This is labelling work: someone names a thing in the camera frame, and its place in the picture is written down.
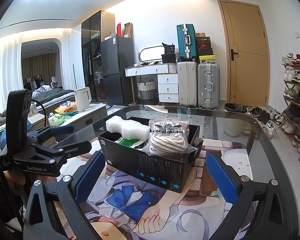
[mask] silver screw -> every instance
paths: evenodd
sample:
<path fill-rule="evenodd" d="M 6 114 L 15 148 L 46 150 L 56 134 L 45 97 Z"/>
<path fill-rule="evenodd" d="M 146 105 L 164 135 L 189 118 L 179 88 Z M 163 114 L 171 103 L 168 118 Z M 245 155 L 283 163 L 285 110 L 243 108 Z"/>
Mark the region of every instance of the silver screw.
<path fill-rule="evenodd" d="M 271 180 L 271 184 L 272 184 L 273 186 L 277 186 L 277 185 L 278 185 L 278 182 L 277 182 L 275 179 L 272 179 L 272 180 Z"/>
<path fill-rule="evenodd" d="M 249 177 L 246 176 L 246 175 L 242 175 L 241 176 L 241 180 L 244 181 L 244 182 L 248 182 L 249 181 Z"/>
<path fill-rule="evenodd" d="M 68 182 L 70 179 L 71 179 L 71 176 L 70 176 L 70 175 L 66 175 L 66 176 L 64 176 L 64 177 L 62 178 L 62 180 L 63 180 L 64 182 Z"/>
<path fill-rule="evenodd" d="M 34 185 L 35 186 L 39 186 L 41 184 L 41 180 L 37 179 L 35 182 L 34 182 Z"/>

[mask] white kettle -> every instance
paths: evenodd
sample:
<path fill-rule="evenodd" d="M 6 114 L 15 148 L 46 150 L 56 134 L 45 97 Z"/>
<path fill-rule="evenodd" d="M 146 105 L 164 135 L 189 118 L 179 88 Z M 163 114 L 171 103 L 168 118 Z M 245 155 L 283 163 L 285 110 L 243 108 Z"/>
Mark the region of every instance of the white kettle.
<path fill-rule="evenodd" d="M 90 88 L 79 88 L 74 91 L 75 101 L 77 102 L 77 109 L 79 112 L 90 108 L 91 93 Z"/>

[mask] gray suitcase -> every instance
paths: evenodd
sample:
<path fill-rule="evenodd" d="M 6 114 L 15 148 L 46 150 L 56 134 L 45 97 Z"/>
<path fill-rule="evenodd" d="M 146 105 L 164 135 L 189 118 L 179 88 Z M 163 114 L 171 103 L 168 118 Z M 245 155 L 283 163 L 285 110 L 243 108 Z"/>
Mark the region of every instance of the gray suitcase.
<path fill-rule="evenodd" d="M 198 106 L 217 109 L 220 96 L 220 66 L 215 63 L 198 65 Z"/>
<path fill-rule="evenodd" d="M 179 104 L 182 106 L 197 105 L 197 63 L 178 62 Z"/>

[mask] white foam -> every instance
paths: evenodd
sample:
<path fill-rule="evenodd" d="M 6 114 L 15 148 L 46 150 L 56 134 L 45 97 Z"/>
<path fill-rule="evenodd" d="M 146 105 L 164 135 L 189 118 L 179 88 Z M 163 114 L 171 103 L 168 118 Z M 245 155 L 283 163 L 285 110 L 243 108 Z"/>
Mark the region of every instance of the white foam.
<path fill-rule="evenodd" d="M 113 116 L 106 121 L 108 132 L 118 132 L 123 138 L 146 141 L 150 135 L 150 127 L 134 120 L 123 120 L 120 116 Z"/>

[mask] anime illustration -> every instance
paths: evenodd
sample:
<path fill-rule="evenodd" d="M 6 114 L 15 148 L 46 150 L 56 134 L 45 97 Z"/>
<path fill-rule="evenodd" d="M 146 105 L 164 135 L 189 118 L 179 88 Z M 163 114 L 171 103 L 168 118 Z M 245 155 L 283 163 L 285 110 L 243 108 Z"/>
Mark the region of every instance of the anime illustration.
<path fill-rule="evenodd" d="M 223 153 L 233 148 L 242 148 L 243 145 L 209 139 L 204 139 L 203 145 L 182 193 L 152 185 L 106 165 L 87 202 L 80 204 L 81 210 L 102 239 L 208 240 L 232 205 L 225 202 L 205 167 L 206 152 Z M 62 174 L 71 174 L 70 171 L 73 174 L 89 156 L 85 154 L 73 158 L 63 168 Z M 59 216 L 67 235 L 76 239 L 62 208 L 56 207 L 58 213 L 61 213 Z M 244 236 L 254 210 L 252 207 L 237 239 Z"/>

